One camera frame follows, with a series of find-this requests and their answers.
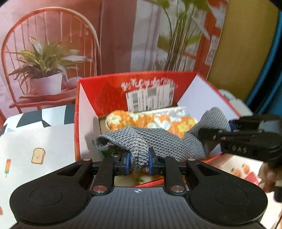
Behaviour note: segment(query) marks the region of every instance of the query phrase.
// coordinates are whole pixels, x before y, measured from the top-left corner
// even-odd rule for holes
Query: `plastic package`
[[[119,130],[127,125],[140,128],[162,128],[183,138],[186,131],[197,123],[192,116],[186,116],[184,107],[170,107],[141,113],[116,110],[106,118],[109,131]]]

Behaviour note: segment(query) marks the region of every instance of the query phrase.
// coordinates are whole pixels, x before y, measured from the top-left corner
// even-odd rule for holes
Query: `chair backrest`
[[[101,52],[97,33],[90,21],[80,13],[62,7],[47,7],[35,10],[21,18],[7,33],[1,50],[1,60],[5,78],[14,102],[19,96],[32,92],[29,81],[20,85],[9,73],[22,65],[17,55],[11,52],[32,50],[29,36],[40,43],[66,43],[70,49],[79,50],[80,56],[91,58],[93,62],[78,63],[76,69],[68,69],[67,77],[90,77],[97,75],[97,58]]]

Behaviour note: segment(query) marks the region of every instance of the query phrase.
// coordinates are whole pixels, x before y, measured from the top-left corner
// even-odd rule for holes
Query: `poster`
[[[5,118],[75,102],[81,78],[130,71],[207,77],[227,0],[8,0],[0,13]]]

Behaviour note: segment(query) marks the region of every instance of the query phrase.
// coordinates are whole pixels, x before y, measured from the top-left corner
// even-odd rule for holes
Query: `screw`
[[[183,192],[184,187],[180,185],[175,185],[170,188],[173,192]]]
[[[97,185],[97,186],[93,187],[93,191],[98,192],[98,193],[103,193],[106,190],[107,190],[107,187],[103,186],[103,185]]]

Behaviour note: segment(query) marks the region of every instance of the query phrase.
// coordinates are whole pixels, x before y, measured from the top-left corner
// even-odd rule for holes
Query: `white plant pot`
[[[58,73],[40,79],[31,79],[30,82],[39,95],[54,95],[61,93],[62,77],[63,75]]]

